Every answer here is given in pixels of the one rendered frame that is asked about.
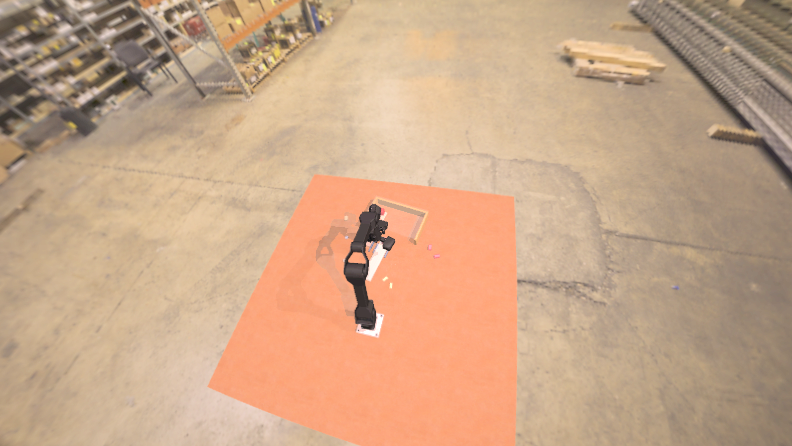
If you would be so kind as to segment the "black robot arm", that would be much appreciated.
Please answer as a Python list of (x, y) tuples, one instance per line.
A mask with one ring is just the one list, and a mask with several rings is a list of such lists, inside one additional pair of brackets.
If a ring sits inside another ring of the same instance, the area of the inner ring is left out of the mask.
[[(362, 324), (361, 329), (372, 331), (375, 329), (377, 317), (374, 302), (372, 299), (368, 299), (365, 285), (369, 272), (369, 259), (365, 252), (369, 235), (376, 235), (379, 232), (379, 228), (381, 228), (381, 232), (385, 235), (388, 222), (380, 220), (380, 217), (381, 207), (376, 204), (372, 204), (368, 212), (363, 211), (360, 214), (359, 229), (353, 242), (350, 244), (350, 251), (345, 257), (343, 264), (343, 275), (346, 280), (352, 284), (355, 298), (358, 303), (355, 310), (355, 324)], [(348, 263), (353, 252), (362, 253), (366, 263)]]

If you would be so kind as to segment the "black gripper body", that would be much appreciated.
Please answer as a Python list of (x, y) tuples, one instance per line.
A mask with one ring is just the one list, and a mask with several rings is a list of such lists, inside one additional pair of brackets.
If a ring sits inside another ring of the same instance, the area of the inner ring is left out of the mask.
[[(382, 248), (391, 251), (393, 245), (395, 244), (395, 239), (388, 236), (387, 238), (382, 237), (381, 228), (379, 228), (379, 232), (376, 235), (369, 235), (368, 240), (377, 243), (378, 241), (383, 242)], [(382, 239), (383, 238), (383, 239)]]

